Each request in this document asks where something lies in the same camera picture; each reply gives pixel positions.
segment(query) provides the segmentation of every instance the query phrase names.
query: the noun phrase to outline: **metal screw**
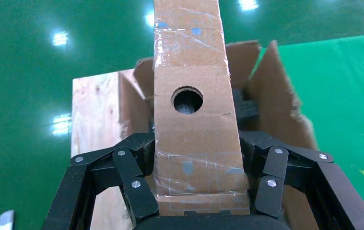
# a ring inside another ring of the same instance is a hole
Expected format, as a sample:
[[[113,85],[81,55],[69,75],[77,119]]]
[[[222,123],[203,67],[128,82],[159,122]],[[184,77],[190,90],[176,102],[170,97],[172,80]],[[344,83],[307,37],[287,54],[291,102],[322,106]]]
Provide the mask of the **metal screw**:
[[[132,187],[133,188],[138,188],[139,186],[141,186],[141,183],[139,181],[132,182]]]
[[[327,159],[327,156],[326,155],[324,155],[324,154],[319,154],[319,157],[321,158],[321,159]]]
[[[76,157],[76,159],[74,159],[76,162],[81,162],[83,161],[83,157]]]
[[[274,180],[268,180],[268,185],[271,186],[271,187],[275,187],[276,186],[276,181]]]

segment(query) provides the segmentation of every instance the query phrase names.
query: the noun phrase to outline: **green floor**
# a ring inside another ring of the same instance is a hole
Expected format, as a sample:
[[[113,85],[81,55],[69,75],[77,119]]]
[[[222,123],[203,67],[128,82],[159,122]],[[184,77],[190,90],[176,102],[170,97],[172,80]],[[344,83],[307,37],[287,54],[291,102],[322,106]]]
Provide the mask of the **green floor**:
[[[364,35],[364,0],[255,1],[220,0],[227,43]],[[16,229],[42,226],[69,164],[68,122],[56,118],[70,117],[71,80],[152,56],[152,12],[152,0],[0,0],[0,214],[15,209]],[[364,42],[280,51],[320,147],[364,198]]]

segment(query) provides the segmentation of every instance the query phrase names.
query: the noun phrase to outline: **circular hole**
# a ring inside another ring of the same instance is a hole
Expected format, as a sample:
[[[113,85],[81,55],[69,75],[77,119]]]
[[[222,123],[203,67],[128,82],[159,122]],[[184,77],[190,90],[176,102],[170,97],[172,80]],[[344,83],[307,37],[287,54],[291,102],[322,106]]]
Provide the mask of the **circular hole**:
[[[182,87],[172,95],[172,104],[181,114],[192,114],[203,104],[203,95],[193,87]]]

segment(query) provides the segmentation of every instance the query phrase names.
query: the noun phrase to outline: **plywood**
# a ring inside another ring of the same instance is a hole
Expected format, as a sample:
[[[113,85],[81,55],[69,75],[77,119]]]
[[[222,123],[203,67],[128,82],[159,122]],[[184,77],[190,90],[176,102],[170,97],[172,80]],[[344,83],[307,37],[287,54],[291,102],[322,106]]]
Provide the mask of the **plywood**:
[[[131,131],[123,133],[123,127],[130,124],[121,109],[127,103],[121,103],[120,98],[134,97],[132,100],[135,100],[138,96],[137,101],[140,104],[143,102],[140,98],[141,90],[132,73],[133,69],[129,69],[73,80],[71,157],[114,146],[130,134]],[[133,126],[132,132],[141,131],[139,127],[143,125]],[[132,224],[119,188],[108,188],[99,194],[95,201],[91,229],[131,228]]]

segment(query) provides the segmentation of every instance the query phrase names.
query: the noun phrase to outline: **white object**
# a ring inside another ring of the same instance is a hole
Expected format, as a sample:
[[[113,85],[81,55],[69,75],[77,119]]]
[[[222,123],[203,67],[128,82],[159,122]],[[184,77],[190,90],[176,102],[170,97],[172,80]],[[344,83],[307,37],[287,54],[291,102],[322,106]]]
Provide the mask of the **white object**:
[[[14,210],[8,210],[0,216],[0,230],[12,230],[14,225]]]

